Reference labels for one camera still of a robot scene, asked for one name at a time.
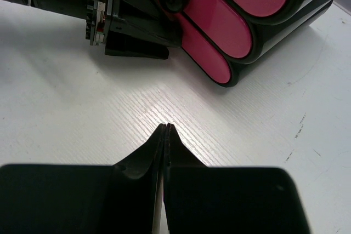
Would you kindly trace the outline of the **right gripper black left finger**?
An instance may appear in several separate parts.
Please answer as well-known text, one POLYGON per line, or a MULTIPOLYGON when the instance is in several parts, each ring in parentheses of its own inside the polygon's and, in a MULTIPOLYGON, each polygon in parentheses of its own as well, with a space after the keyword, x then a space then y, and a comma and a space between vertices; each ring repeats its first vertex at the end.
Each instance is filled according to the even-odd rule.
POLYGON ((166 126, 114 165, 1 167, 1 233, 158 233, 166 126))

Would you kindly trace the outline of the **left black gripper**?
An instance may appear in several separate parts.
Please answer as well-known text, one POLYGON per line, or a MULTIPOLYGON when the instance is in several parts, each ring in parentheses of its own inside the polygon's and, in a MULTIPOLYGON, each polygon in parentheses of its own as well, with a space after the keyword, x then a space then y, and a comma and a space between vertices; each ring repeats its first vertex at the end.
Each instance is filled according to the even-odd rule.
POLYGON ((27 0, 46 11, 86 21, 90 45, 105 44, 109 56, 166 60, 182 45, 182 29, 157 0, 27 0))

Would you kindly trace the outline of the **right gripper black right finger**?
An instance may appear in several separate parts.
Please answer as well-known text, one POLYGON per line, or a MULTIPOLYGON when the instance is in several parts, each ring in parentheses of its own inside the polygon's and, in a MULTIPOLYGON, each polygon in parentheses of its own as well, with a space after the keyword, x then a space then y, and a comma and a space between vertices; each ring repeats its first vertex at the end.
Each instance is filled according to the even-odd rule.
POLYGON ((168 124, 164 204, 170 233, 309 233, 290 175, 277 167, 208 167, 168 124))

